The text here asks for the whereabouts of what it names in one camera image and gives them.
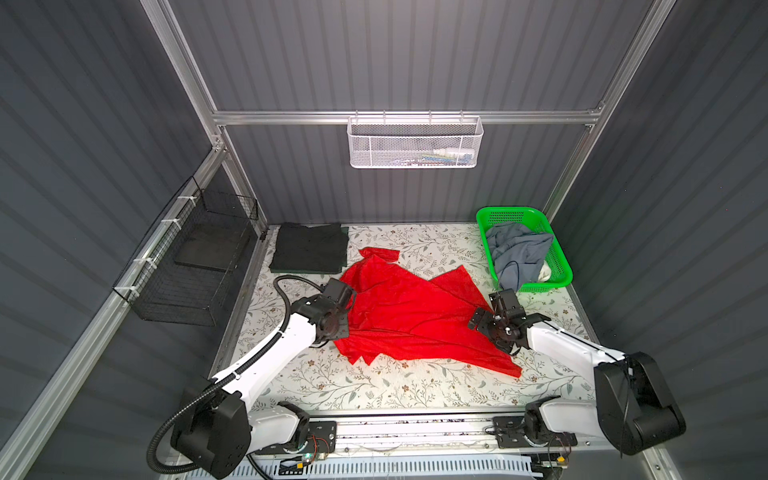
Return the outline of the red t-shirt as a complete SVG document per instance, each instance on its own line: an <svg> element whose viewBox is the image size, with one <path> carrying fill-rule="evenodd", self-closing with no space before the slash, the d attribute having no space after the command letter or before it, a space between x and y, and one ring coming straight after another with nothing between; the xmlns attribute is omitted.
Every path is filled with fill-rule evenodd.
<svg viewBox="0 0 768 480"><path fill-rule="evenodd" d="M398 361L450 359L513 378L522 374L511 356L469 328L478 309L490 306L460 266L425 280L397 264L397 250L366 247L341 281L356 298L349 336L334 342L350 363L381 356Z"/></svg>

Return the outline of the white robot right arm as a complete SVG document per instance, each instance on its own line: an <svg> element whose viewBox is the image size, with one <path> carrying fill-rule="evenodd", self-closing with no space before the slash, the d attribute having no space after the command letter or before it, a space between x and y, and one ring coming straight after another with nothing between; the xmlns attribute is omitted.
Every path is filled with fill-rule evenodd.
<svg viewBox="0 0 768 480"><path fill-rule="evenodd" d="M527 313L512 290L490 294L468 323L501 352L523 349L568 367L594 389L592 401L550 396L528 404L517 434L532 447L572 446L601 438L635 455L682 436L687 424L657 362L643 352L623 353L585 340L540 313Z"/></svg>

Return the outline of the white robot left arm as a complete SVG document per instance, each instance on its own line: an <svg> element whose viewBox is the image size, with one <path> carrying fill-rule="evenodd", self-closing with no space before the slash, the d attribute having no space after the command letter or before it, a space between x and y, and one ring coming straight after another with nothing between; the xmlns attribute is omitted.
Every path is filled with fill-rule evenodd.
<svg viewBox="0 0 768 480"><path fill-rule="evenodd" d="M280 275L273 282L284 303L279 325L235 363L185 391L179 410L147 448L146 461L153 471L175 475L202 469L223 479L254 451L274 445L298 451L305 446L310 420L306 412L289 402L264 410L254 405L300 354L348 337L356 293L330 279L313 286L316 294L292 301L281 284L294 278Z"/></svg>

